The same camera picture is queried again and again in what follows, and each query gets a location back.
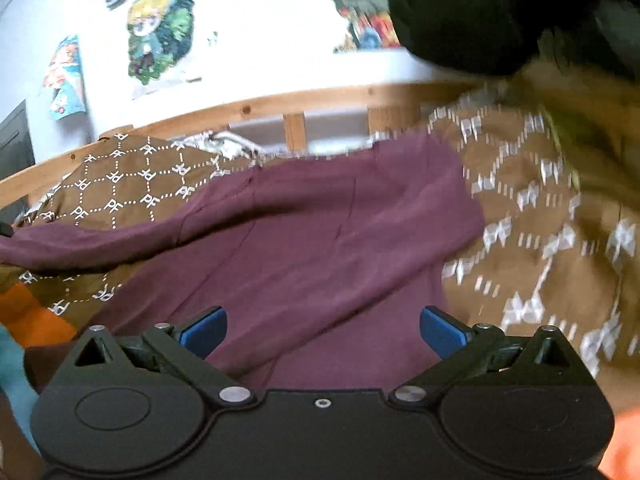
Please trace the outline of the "maroon small garment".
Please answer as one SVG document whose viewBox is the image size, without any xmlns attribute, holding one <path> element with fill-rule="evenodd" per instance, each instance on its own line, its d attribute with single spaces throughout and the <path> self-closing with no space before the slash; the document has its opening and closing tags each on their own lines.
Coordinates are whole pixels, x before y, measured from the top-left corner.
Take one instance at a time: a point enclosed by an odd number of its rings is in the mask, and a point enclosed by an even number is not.
<svg viewBox="0 0 640 480">
<path fill-rule="evenodd" d="M 387 390 L 436 362 L 421 311 L 442 305 L 444 262 L 483 230 L 458 154 L 418 132 L 215 179 L 162 222 L 30 226 L 1 259 L 29 271 L 134 264 L 93 317 L 115 335 L 222 307 L 228 333 L 208 362 L 248 388 Z"/>
</svg>

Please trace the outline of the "brown PF patterned duvet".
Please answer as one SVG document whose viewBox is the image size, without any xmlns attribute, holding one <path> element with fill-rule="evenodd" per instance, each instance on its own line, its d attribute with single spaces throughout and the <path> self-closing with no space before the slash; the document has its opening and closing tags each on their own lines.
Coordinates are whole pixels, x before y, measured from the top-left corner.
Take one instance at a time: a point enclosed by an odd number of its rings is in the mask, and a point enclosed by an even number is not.
<svg viewBox="0 0 640 480">
<path fill-rule="evenodd" d="M 486 220 L 442 270 L 451 311 L 510 335 L 558 326 L 613 404 L 637 404 L 638 90 L 537 66 L 436 105 L 423 125 L 459 153 Z M 3 181 L 2 195 L 35 205 L 99 142 Z"/>
</svg>

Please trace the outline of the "black puffer jacket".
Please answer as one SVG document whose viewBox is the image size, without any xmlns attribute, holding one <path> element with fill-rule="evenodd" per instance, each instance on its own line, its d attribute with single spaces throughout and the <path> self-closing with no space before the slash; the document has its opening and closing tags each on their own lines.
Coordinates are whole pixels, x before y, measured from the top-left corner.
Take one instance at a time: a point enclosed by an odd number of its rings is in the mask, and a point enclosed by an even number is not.
<svg viewBox="0 0 640 480">
<path fill-rule="evenodd" d="M 639 0 L 388 0 L 400 44 L 432 64 L 510 77 L 535 58 L 639 79 Z"/>
</svg>

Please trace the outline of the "wooden bed frame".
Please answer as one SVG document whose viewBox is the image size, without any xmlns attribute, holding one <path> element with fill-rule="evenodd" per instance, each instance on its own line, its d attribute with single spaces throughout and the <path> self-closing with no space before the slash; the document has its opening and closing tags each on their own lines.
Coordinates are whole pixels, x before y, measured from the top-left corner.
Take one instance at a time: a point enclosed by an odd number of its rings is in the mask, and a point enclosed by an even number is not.
<svg viewBox="0 0 640 480">
<path fill-rule="evenodd" d="M 447 104 L 482 84 L 472 80 L 441 80 L 406 82 L 405 84 L 372 84 L 299 91 L 275 96 L 222 104 L 188 114 L 171 117 L 140 128 L 126 125 L 103 133 L 108 139 L 117 133 L 172 139 L 192 136 L 206 130 L 221 129 L 240 122 L 262 118 L 283 119 L 283 139 L 293 152 L 306 150 L 308 145 L 305 115 L 314 110 L 367 110 L 368 130 L 371 134 L 394 131 L 416 125 L 421 120 L 423 105 Z"/>
</svg>

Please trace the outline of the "small blue wall poster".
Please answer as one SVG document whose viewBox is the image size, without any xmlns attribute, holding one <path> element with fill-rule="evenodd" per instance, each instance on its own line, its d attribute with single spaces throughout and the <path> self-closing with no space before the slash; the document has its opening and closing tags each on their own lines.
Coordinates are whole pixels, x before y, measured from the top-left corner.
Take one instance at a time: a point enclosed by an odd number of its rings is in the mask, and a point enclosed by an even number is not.
<svg viewBox="0 0 640 480">
<path fill-rule="evenodd" d="M 56 122 L 87 111 L 77 36 L 60 42 L 44 75 L 43 87 L 52 91 L 49 115 Z"/>
</svg>

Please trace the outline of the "green cartoon wall poster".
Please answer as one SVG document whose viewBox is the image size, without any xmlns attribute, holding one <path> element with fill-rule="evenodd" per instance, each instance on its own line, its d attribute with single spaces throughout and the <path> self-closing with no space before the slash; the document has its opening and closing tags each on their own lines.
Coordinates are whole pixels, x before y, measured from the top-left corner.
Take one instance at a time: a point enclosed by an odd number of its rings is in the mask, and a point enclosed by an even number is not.
<svg viewBox="0 0 640 480">
<path fill-rule="evenodd" d="M 147 86 L 191 51 L 193 0 L 134 0 L 127 16 L 128 75 Z"/>
</svg>

